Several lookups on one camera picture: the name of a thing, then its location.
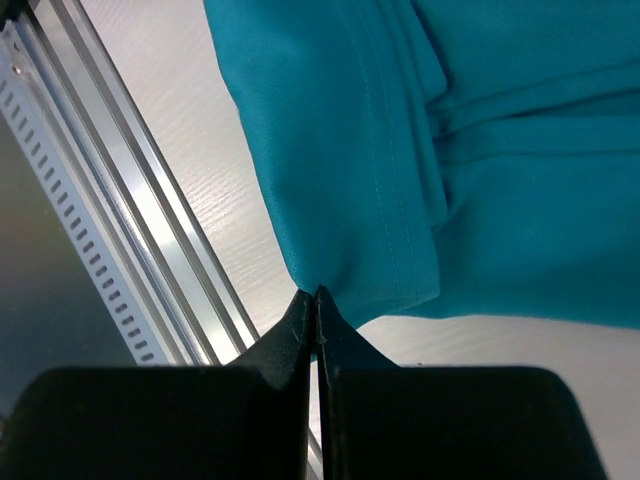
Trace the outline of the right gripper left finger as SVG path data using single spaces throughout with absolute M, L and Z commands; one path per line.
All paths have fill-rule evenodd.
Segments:
M 302 479 L 312 297 L 225 366 L 57 368 L 21 395 L 5 479 Z

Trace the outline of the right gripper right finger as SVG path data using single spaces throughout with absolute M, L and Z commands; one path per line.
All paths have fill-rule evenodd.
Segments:
M 402 367 L 314 298 L 328 479 L 603 479 L 580 407 L 533 366 Z

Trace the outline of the teal t shirt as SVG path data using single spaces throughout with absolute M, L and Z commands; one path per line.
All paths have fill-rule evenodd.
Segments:
M 356 327 L 638 327 L 637 2 L 204 8 L 300 289 Z

